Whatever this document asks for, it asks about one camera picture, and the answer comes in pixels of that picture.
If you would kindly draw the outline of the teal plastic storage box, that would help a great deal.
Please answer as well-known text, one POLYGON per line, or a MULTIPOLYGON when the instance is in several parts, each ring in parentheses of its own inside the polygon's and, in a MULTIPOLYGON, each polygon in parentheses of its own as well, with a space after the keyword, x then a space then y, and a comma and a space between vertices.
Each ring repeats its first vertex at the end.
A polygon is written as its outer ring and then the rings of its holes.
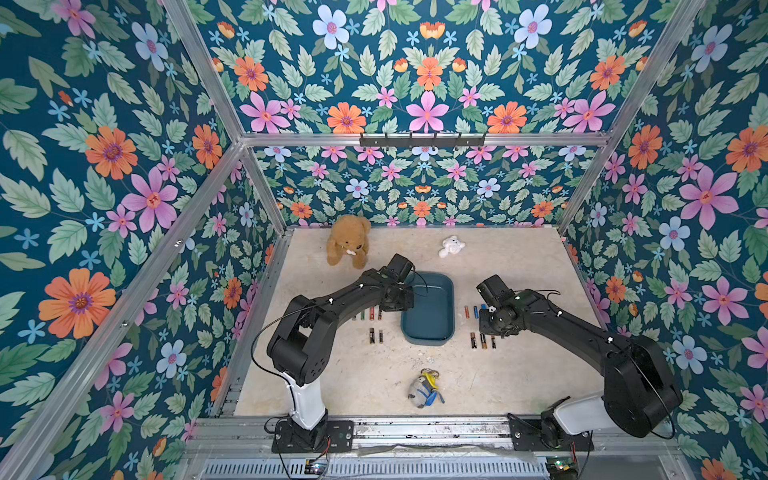
POLYGON ((401 314, 401 330, 414 345, 442 346, 455 333, 455 298, 452 280, 437 272, 411 273, 414 305, 401 314))

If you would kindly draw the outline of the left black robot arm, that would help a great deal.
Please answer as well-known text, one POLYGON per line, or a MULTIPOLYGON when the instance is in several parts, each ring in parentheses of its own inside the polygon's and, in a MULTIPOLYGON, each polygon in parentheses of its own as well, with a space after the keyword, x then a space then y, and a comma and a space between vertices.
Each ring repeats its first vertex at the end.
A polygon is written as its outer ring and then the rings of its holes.
POLYGON ((328 367, 339 329, 370 307, 404 312, 414 306, 407 284, 414 264, 396 254, 380 269, 368 269, 351 284, 325 296, 294 297, 267 344, 266 354, 287 380, 293 409, 290 419, 306 432, 327 421, 320 377, 328 367))

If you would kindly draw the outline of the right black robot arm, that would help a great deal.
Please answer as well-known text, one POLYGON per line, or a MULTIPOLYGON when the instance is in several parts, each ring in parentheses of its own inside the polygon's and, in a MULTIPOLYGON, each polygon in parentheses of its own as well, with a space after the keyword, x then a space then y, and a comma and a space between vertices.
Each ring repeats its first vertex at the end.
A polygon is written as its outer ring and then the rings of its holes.
POLYGON ((618 429, 644 438, 664 420, 672 421, 682 392, 656 341, 614 336, 555 305, 537 290, 514 291, 497 275, 476 286, 486 307, 479 311, 482 334, 501 338, 524 331, 538 334, 592 367, 603 388, 565 398, 541 414, 549 441, 568 434, 618 429))

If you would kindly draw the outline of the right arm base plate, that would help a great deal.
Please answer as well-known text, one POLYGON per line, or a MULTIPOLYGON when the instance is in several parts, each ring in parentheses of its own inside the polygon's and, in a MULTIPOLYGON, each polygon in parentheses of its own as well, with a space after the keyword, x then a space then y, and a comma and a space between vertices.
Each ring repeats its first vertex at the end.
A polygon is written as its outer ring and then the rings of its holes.
POLYGON ((525 418, 507 414, 513 447, 523 452, 591 452, 594 444, 587 434, 567 434, 550 417, 525 418))

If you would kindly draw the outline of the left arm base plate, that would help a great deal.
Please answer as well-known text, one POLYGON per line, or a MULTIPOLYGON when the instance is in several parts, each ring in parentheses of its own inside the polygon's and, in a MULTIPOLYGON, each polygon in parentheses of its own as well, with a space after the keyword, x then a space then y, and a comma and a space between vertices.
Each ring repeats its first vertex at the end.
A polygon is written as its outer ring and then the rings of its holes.
POLYGON ((281 419, 275 426, 273 453, 345 453, 352 450, 355 423, 325 420, 313 430, 301 428, 292 419, 281 419))

